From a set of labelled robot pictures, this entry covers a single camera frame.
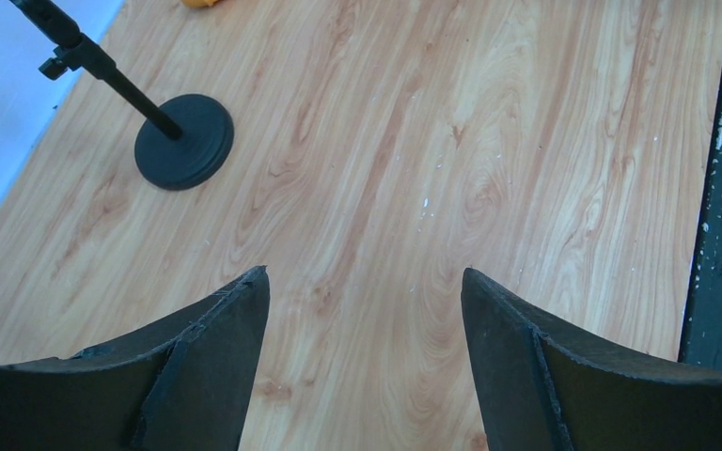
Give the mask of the orange microphone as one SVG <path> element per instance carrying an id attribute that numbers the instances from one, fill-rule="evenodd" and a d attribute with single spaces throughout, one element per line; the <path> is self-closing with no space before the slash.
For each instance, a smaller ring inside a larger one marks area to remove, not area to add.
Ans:
<path id="1" fill-rule="evenodd" d="M 180 0 L 188 8 L 211 8 L 221 0 Z"/>

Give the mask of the black microphone stand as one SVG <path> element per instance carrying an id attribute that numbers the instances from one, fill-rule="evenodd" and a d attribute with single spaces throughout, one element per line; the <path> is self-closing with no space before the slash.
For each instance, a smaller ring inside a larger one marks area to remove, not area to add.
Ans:
<path id="1" fill-rule="evenodd" d="M 203 94 L 185 94 L 156 105 L 120 71 L 117 62 L 56 3 L 15 1 L 13 5 L 56 47 L 39 66 L 48 79 L 83 69 L 109 85 L 144 118 L 134 140 L 138 171 L 166 191 L 196 187 L 227 160 L 235 127 L 224 105 Z"/>

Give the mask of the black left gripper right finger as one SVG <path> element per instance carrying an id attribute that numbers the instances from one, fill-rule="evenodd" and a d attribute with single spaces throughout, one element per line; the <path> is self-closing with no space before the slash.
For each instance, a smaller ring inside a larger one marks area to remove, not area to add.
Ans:
<path id="1" fill-rule="evenodd" d="M 473 268 L 461 305 L 492 450 L 722 450 L 722 372 L 626 348 Z"/>

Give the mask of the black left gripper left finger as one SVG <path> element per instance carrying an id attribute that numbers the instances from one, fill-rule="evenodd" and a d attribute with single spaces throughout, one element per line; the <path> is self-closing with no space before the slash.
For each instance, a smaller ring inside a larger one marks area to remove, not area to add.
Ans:
<path id="1" fill-rule="evenodd" d="M 0 450 L 235 450 L 270 306 L 256 266 L 128 334 L 0 365 Z"/>

